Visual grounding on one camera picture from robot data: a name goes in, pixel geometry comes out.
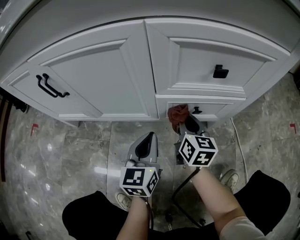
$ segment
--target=drawer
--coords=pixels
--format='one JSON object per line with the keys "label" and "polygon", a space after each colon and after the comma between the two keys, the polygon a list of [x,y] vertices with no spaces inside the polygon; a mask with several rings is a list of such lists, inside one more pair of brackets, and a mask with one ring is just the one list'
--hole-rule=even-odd
{"label": "drawer", "polygon": [[145,21],[157,94],[248,97],[290,56],[264,37],[223,23]]}
{"label": "drawer", "polygon": [[[48,75],[47,84],[61,93],[62,97],[45,85],[43,74]],[[37,76],[41,76],[41,86],[38,86]],[[50,114],[62,120],[84,120],[102,115],[49,67],[24,63],[1,83],[1,87],[20,99],[30,98],[33,100],[30,105],[43,109],[43,112],[50,111]]]}
{"label": "drawer", "polygon": [[190,113],[195,107],[202,111],[200,114],[194,114],[199,121],[218,121],[245,100],[241,97],[156,95],[157,111],[161,120],[168,118],[169,108],[187,104]]}

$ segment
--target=black knob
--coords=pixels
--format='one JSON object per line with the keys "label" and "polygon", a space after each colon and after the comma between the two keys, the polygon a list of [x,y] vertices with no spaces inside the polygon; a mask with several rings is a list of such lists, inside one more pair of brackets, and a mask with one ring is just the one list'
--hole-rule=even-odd
{"label": "black knob", "polygon": [[202,111],[199,110],[199,107],[194,107],[195,111],[192,112],[192,114],[200,114]]}
{"label": "black knob", "polygon": [[222,69],[223,65],[216,65],[213,78],[226,78],[228,75],[228,69]]}

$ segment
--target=white cable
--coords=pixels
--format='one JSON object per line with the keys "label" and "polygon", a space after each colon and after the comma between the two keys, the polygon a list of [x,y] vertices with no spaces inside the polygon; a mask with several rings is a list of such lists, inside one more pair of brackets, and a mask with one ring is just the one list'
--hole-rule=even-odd
{"label": "white cable", "polygon": [[245,157],[244,157],[244,154],[243,154],[243,151],[242,151],[242,146],[240,145],[240,138],[239,138],[239,134],[238,134],[238,131],[236,130],[236,127],[235,127],[235,124],[233,122],[233,118],[230,118],[231,120],[231,123],[234,127],[234,131],[235,131],[235,134],[236,134],[236,138],[238,140],[238,144],[239,144],[239,147],[240,147],[240,152],[242,154],[242,158],[243,158],[243,162],[244,162],[244,170],[245,170],[245,179],[246,179],[246,183],[248,183],[248,172],[247,172],[247,165],[246,165],[246,161],[245,161]]}

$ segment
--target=white cabinet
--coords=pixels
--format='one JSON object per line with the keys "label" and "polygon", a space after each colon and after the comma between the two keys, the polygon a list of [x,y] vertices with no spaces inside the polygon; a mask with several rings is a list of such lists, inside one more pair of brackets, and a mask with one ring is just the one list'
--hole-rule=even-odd
{"label": "white cabinet", "polygon": [[158,118],[143,20],[78,33],[28,62],[55,72],[103,114],[100,120]]}
{"label": "white cabinet", "polygon": [[[245,98],[290,56],[260,35],[219,22],[145,21],[157,94]],[[226,78],[213,77],[216,65],[228,70]]]}
{"label": "white cabinet", "polygon": [[[45,86],[43,74],[47,74],[47,84],[50,87],[59,93],[67,92],[68,94],[65,97],[59,97]],[[30,66],[24,63],[1,83],[1,87],[28,104],[27,99],[31,99],[30,105],[40,110],[46,109],[48,114],[61,120],[78,118],[84,120],[99,118],[102,115],[48,67]]]}
{"label": "white cabinet", "polygon": [[49,45],[1,86],[64,121],[165,120],[170,107],[188,104],[200,121],[221,122],[275,84],[297,48],[211,20],[123,21]]}
{"label": "white cabinet", "polygon": [[160,119],[168,118],[168,109],[187,104],[190,113],[200,121],[218,121],[240,105],[245,99],[240,97],[197,96],[197,95],[156,95]]}

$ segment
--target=black cable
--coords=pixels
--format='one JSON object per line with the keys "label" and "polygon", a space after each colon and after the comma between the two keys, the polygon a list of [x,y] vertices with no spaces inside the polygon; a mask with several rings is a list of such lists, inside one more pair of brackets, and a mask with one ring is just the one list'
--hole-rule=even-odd
{"label": "black cable", "polygon": [[148,208],[148,211],[149,211],[149,214],[150,214],[150,219],[151,219],[151,230],[153,230],[153,214],[152,214],[152,210],[151,210],[151,207],[150,207],[150,204],[148,202],[148,200],[145,198],[145,197],[140,197],[141,199],[143,199],[147,205],[147,208]]}
{"label": "black cable", "polygon": [[177,193],[180,191],[180,189],[182,189],[190,180],[192,177],[194,177],[198,172],[200,171],[200,167],[197,167],[195,171],[192,172],[191,175],[189,175],[189,177],[176,189],[176,191],[174,192],[173,196],[172,196],[172,201],[175,204],[176,207],[178,207],[178,209],[193,223],[195,224],[197,227],[201,228],[202,226],[200,224],[198,224],[190,215],[188,215],[182,207],[179,206],[179,204],[175,201],[175,196],[177,195]]}

